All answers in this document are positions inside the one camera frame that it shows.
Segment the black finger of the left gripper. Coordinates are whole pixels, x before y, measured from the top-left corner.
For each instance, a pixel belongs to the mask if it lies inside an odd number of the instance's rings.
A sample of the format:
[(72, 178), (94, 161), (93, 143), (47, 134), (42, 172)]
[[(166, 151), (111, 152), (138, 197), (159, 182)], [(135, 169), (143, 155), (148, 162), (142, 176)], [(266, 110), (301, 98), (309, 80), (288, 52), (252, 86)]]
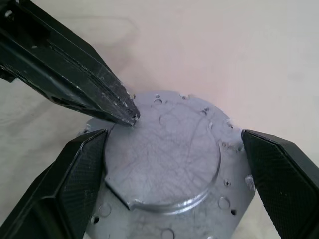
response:
[(31, 0), (0, 0), (0, 77), (86, 115), (137, 121), (132, 97), (97, 51)]
[(140, 112), (122, 82), (97, 51), (69, 28), (30, 0), (18, 7), (31, 20), (36, 37), (30, 53), (48, 69), (53, 102), (69, 109), (108, 121), (136, 121)]

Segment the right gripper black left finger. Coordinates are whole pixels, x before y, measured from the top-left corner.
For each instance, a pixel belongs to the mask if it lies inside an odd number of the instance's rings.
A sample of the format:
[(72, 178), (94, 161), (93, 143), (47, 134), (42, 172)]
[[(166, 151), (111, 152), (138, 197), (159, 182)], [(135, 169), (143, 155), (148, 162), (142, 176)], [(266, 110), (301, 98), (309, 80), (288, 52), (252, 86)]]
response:
[(82, 239), (97, 200), (106, 130), (68, 142), (0, 226), (0, 239)]

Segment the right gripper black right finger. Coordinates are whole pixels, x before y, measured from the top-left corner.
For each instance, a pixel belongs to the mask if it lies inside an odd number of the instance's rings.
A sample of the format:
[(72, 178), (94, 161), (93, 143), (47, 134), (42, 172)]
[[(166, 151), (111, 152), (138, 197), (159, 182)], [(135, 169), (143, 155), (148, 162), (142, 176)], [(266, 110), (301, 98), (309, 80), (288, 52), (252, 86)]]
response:
[(281, 239), (319, 239), (319, 168), (292, 142), (244, 130), (255, 187)]

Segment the silver round housing lid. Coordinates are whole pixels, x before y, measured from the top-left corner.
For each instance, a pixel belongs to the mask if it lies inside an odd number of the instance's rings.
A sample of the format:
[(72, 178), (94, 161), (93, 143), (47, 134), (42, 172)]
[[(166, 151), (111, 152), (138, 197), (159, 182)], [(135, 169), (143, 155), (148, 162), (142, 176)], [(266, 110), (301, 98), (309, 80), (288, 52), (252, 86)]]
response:
[(173, 91), (138, 93), (133, 127), (108, 131), (90, 239), (230, 239), (255, 191), (242, 129), (217, 106)]

